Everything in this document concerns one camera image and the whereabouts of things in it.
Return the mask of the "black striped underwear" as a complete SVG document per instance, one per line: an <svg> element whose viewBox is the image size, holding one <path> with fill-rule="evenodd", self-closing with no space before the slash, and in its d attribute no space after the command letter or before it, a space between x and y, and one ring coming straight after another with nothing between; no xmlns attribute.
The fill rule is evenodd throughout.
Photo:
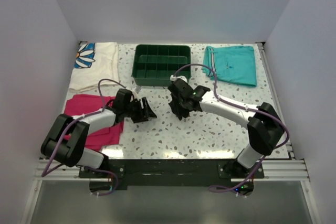
<svg viewBox="0 0 336 224"><path fill-rule="evenodd" d="M169 106L171 108L171 111L176 117L181 121L182 119L185 119L189 117L190 111L188 109L183 108L178 100L172 100L169 102Z"/></svg>

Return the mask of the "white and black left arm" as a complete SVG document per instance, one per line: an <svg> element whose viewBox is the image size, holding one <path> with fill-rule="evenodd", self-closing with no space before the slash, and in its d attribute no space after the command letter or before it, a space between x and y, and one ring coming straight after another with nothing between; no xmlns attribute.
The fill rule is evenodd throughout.
<svg viewBox="0 0 336 224"><path fill-rule="evenodd" d="M112 101L88 114L69 116L60 114L54 121L40 152L50 160L56 160L68 167L87 166L97 178L108 174L107 157L98 151L85 147L87 137L101 129L115 126L125 118L133 123L156 119L145 97L134 98L132 91L119 89Z"/></svg>

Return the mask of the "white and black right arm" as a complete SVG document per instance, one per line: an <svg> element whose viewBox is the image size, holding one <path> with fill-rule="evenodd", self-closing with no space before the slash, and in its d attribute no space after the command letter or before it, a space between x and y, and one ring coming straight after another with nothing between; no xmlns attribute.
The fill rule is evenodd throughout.
<svg viewBox="0 0 336 224"><path fill-rule="evenodd" d="M285 131L281 120L269 103L252 105L216 95L204 86L192 88L185 77L171 75L168 90L172 101L169 106L179 120L189 117L191 112L205 112L231 120L248 132L249 143L236 159L224 165L227 173L246 178L256 163L272 154Z"/></svg>

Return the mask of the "folded pink cloth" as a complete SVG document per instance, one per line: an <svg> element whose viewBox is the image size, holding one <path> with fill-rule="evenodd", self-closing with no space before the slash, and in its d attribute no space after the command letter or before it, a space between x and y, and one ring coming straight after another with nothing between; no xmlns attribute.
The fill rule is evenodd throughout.
<svg viewBox="0 0 336 224"><path fill-rule="evenodd" d="M76 94L66 102L64 114L69 116L87 114L100 109L101 98L97 95ZM116 126L103 128L87 136L85 147L100 151L103 146L118 145L123 132L123 122Z"/></svg>

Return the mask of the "green plastic divided tray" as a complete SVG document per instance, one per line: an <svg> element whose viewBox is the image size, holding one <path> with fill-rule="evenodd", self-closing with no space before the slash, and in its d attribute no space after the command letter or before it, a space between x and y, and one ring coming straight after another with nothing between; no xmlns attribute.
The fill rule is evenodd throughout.
<svg viewBox="0 0 336 224"><path fill-rule="evenodd" d="M139 86L167 87L170 76L190 63L189 46L139 44L135 48L132 77Z"/></svg>

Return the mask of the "cream daisy print shirt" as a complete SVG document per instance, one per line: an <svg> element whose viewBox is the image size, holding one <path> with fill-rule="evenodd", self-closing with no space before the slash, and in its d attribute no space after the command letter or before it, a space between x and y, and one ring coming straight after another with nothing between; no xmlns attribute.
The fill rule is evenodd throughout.
<svg viewBox="0 0 336 224"><path fill-rule="evenodd" d="M101 79L119 81L116 42L79 43L69 90L84 92L96 88Z"/></svg>

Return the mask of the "folded teal shorts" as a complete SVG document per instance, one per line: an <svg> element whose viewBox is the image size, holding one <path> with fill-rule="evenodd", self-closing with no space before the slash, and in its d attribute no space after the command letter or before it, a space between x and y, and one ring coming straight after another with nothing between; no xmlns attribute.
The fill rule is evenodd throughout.
<svg viewBox="0 0 336 224"><path fill-rule="evenodd" d="M252 46L205 48L202 71L210 78L248 87L257 86L256 60Z"/></svg>

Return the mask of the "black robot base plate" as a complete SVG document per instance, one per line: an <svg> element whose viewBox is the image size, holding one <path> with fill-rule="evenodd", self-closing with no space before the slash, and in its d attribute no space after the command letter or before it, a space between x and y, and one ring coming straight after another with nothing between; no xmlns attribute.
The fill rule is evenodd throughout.
<svg viewBox="0 0 336 224"><path fill-rule="evenodd" d="M103 169L118 178L117 189L129 186L232 187L245 179L246 169L234 159L110 159Z"/></svg>

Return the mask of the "aluminium frame rail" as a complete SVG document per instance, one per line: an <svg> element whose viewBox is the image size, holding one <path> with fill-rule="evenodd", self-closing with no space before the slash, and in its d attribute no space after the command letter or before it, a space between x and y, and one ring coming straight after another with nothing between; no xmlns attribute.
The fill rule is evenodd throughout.
<svg viewBox="0 0 336 224"><path fill-rule="evenodd" d="M42 177L41 174L45 169L48 159L40 159L37 163L37 167L35 169L35 173L33 176L33 180L42 180L42 181L90 181L90 178L80 178L79 172L80 169L78 167L68 167L62 165L58 167L56 170L52 171L45 177Z"/></svg>

